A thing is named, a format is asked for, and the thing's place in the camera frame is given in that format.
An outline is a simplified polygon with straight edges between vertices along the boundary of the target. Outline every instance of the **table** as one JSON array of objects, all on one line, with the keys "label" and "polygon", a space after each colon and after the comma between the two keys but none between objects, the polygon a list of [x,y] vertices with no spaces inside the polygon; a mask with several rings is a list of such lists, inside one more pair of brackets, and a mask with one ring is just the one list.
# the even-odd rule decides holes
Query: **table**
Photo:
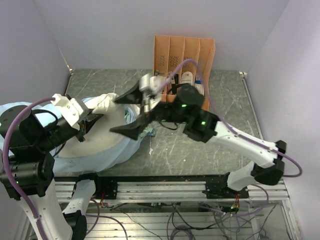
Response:
[{"label": "table", "polygon": [[[129,90],[148,69],[75,69],[67,93],[72,97],[119,95]],[[255,137],[259,131],[245,83],[238,71],[213,70],[210,96],[226,120]],[[140,149],[126,162],[99,173],[101,176],[161,176],[224,174],[249,160],[223,146],[195,142],[183,134],[184,125],[172,131],[154,122],[155,137],[145,137]]]}]

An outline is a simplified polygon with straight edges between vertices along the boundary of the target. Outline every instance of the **white enclosure wall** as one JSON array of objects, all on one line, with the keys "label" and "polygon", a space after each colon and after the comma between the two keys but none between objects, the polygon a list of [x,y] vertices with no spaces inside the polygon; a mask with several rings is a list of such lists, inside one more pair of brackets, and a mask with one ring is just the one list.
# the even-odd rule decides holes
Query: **white enclosure wall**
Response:
[{"label": "white enclosure wall", "polygon": [[[302,166],[286,178],[305,239],[319,239],[320,1],[290,0],[248,73],[248,87],[263,135],[283,139]],[[296,173],[288,163],[287,174]]]},{"label": "white enclosure wall", "polygon": [[248,71],[288,0],[35,0],[72,69],[151,69],[154,35],[214,38],[213,67]]},{"label": "white enclosure wall", "polygon": [[[32,0],[0,4],[0,105],[63,93],[69,69]],[[0,169],[2,169],[0,151]],[[18,240],[23,211],[0,183],[0,239]]]}]

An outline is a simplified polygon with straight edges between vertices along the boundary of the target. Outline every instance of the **purple cable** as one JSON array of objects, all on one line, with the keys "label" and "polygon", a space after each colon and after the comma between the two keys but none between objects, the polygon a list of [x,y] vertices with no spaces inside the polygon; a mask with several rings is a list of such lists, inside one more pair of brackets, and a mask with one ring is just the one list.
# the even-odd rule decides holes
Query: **purple cable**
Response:
[{"label": "purple cable", "polygon": [[30,111],[32,108],[43,104],[45,102],[49,102],[49,101],[54,101],[55,98],[54,97],[48,97],[48,98],[44,98],[42,100],[36,101],[32,104],[30,104],[29,106],[25,107],[16,117],[15,119],[12,121],[10,127],[8,128],[8,131],[6,132],[5,138],[4,138],[4,143],[3,143],[3,151],[2,151],[2,161],[3,161],[3,168],[4,171],[7,175],[7,178],[9,180],[9,182],[11,183],[11,185],[13,186],[13,188],[17,191],[18,194],[20,194],[20,196],[25,200],[26,204],[29,206],[34,219],[37,219],[36,221],[36,226],[38,228],[38,231],[40,233],[40,236],[43,240],[48,240],[48,236],[45,233],[44,230],[44,226],[41,223],[40,220],[40,216],[37,212],[36,207],[34,206],[34,204],[32,203],[31,199],[26,195],[26,193],[22,190],[22,188],[19,186],[19,184],[16,182],[14,176],[12,175],[11,169],[10,169],[10,164],[9,164],[9,143],[10,143],[10,139],[11,136],[14,132],[15,127],[18,125],[20,119],[28,112]]},{"label": "purple cable", "polygon": [[195,236],[193,235],[191,229],[189,229],[189,227],[185,226],[185,225],[180,225],[178,226],[178,228],[175,228],[170,236],[170,240],[174,240],[175,236],[177,235],[177,233],[179,232],[184,232],[187,234],[187,236],[189,237],[189,240],[195,240]]},{"label": "purple cable", "polygon": [[117,219],[115,219],[115,218],[113,218],[113,217],[111,217],[111,216],[100,216],[100,207],[99,207],[99,204],[97,203],[96,200],[94,200],[94,199],[91,199],[91,200],[95,203],[95,205],[96,205],[96,207],[97,207],[97,215],[86,214],[87,217],[96,218],[93,226],[92,226],[92,227],[90,228],[90,230],[86,233],[86,236],[95,228],[95,226],[96,226],[97,223],[98,223],[99,218],[105,218],[105,219],[111,219],[111,220],[113,220],[113,221],[116,221],[116,222],[122,227],[122,229],[123,229],[123,231],[124,231],[124,234],[125,234],[125,239],[128,240],[128,234],[127,234],[127,231],[126,231],[126,229],[125,229],[125,226],[124,226],[119,220],[117,220]]},{"label": "purple cable", "polygon": [[99,204],[97,203],[97,201],[95,199],[91,199],[95,205],[96,205],[96,208],[97,208],[97,216],[96,216],[96,219],[95,219],[95,222],[94,224],[92,225],[92,227],[90,228],[90,230],[88,230],[88,232],[86,233],[86,236],[92,232],[92,230],[96,227],[98,221],[99,221],[99,218],[100,218],[100,207],[99,207]]},{"label": "purple cable", "polygon": [[225,120],[225,118],[222,116],[222,114],[219,112],[217,106],[215,105],[215,103],[212,101],[212,99],[210,98],[210,94],[209,94],[209,86],[207,85],[206,81],[204,81],[204,77],[202,75],[202,73],[200,72],[199,70],[199,67],[197,65],[197,62],[195,60],[193,60],[192,58],[190,59],[186,59],[184,60],[182,63],[180,63],[176,69],[171,73],[171,75],[164,81],[164,83],[155,91],[156,93],[161,93],[162,92],[162,89],[165,88],[171,81],[171,79],[178,73],[178,71],[187,63],[192,63],[196,66],[197,68],[197,74],[200,76],[200,80],[201,82],[203,83],[204,85],[204,90],[205,90],[205,94],[210,102],[210,107],[212,108],[214,114],[216,114],[218,116],[218,118],[221,120],[221,122],[223,122],[223,124],[228,128],[228,130],[233,133],[234,135],[246,140],[247,142],[249,143],[252,143],[252,144],[255,144],[263,149],[266,149],[266,150],[270,150],[286,159],[288,159],[290,162],[292,162],[299,170],[299,173],[297,174],[293,174],[293,175],[287,175],[287,174],[284,174],[283,177],[287,177],[287,178],[295,178],[295,177],[299,177],[301,176],[301,174],[303,173],[303,170],[302,170],[302,167],[291,157],[289,157],[288,155],[276,150],[276,149],[270,149],[268,146],[260,143],[260,142],[257,142],[253,139],[250,139],[242,134],[239,134],[237,133],[228,123],[227,121]]}]

